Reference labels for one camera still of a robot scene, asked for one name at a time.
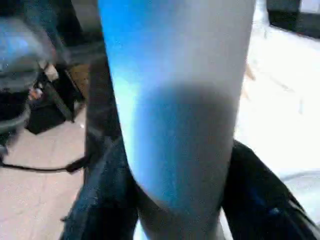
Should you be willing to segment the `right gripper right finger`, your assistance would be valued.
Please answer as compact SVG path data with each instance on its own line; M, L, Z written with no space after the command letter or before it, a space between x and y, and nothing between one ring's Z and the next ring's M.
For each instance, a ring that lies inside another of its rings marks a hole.
M319 227L285 184L234 140L222 208L235 240L317 240Z

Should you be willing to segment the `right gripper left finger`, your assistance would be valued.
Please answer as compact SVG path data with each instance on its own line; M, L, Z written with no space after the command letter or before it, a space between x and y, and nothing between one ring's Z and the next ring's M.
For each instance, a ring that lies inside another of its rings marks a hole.
M64 223L62 240L132 240L138 220L136 183L121 137L90 171Z

